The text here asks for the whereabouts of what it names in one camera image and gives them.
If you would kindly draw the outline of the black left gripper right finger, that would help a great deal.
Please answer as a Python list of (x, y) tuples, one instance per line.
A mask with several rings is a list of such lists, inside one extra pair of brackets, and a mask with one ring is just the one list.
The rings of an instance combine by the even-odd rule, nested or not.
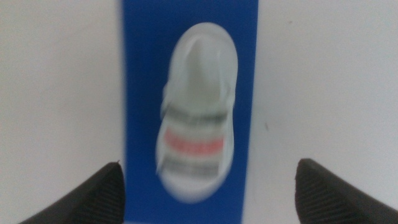
[(391, 223), (397, 210), (339, 178), (312, 159), (301, 159), (295, 175), (300, 223)]

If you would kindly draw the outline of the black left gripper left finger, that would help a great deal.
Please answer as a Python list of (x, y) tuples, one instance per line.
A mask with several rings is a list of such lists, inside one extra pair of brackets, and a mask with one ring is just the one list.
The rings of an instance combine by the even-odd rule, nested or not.
[(110, 162), (25, 224), (124, 223), (126, 193), (118, 162)]

